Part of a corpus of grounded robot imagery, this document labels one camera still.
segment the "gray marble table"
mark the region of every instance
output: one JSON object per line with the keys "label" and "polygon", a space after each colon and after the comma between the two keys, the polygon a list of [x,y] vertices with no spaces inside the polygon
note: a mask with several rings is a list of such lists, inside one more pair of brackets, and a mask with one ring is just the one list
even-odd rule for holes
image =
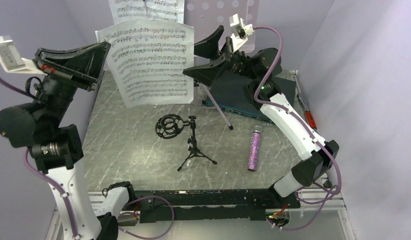
{"label": "gray marble table", "polygon": [[[283,72],[279,77],[289,76]],[[268,188],[300,161],[293,145],[273,124],[225,113],[234,127],[229,130],[216,109],[177,105],[172,112],[182,118],[188,119],[189,113],[197,116],[198,148],[218,162],[193,158],[178,172],[189,154],[191,131],[172,139],[155,134],[155,123],[169,108],[126,108],[113,76],[105,73],[83,143],[88,190],[100,191],[121,181],[130,181],[135,190]],[[298,101],[294,108],[303,113]],[[257,171],[250,172],[247,163],[254,125],[262,125],[263,133]]]}

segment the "paper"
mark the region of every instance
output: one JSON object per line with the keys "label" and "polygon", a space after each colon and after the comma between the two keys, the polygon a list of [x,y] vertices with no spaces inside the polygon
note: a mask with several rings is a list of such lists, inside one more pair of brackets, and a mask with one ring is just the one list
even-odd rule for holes
{"label": "paper", "polygon": [[134,17],[184,23],[185,0],[108,0],[114,24]]}
{"label": "paper", "polygon": [[165,20],[128,20],[96,31],[111,48],[106,58],[126,107],[189,104],[194,81],[194,28]]}

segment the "white wall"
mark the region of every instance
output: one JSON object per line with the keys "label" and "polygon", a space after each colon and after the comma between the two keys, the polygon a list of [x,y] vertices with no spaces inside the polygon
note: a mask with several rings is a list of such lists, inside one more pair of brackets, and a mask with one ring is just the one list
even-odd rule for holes
{"label": "white wall", "polygon": [[[87,44],[75,21],[61,0],[0,1],[0,36],[10,35],[22,57],[32,59],[38,48],[66,50]],[[24,88],[30,75],[0,76]],[[85,135],[94,93],[78,90],[64,125],[76,123]],[[28,97],[0,85],[0,110],[31,102]],[[42,240],[47,235],[55,207],[46,183],[23,165],[24,149],[14,149],[0,135],[0,240]]]}
{"label": "white wall", "polygon": [[337,0],[300,67],[359,240],[411,239],[411,0]]}
{"label": "white wall", "polygon": [[[97,41],[96,30],[113,25],[108,0],[64,1],[88,43]],[[276,27],[282,33],[282,67],[287,70],[298,69],[334,0],[255,0],[254,4],[257,2],[260,2],[257,24]],[[256,34],[256,48],[253,53],[263,48],[278,47],[278,38],[274,33],[260,30],[256,31]]]}

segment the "marble surface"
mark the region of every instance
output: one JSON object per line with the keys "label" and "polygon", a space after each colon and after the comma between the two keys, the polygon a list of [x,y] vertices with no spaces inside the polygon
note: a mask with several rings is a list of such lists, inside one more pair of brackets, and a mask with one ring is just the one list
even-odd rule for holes
{"label": "marble surface", "polygon": [[[288,78],[286,72],[281,78]],[[191,130],[173,139],[159,138],[157,120],[170,105],[126,108],[112,75],[104,75],[83,143],[85,178],[89,191],[130,181],[135,190],[201,190],[268,188],[300,161],[286,136],[273,124],[225,113],[234,129],[229,130],[216,109],[176,105],[172,113],[188,119],[197,116],[198,148],[218,162],[188,156]],[[303,113],[298,101],[294,108]],[[257,170],[247,170],[252,128],[263,133]]]}

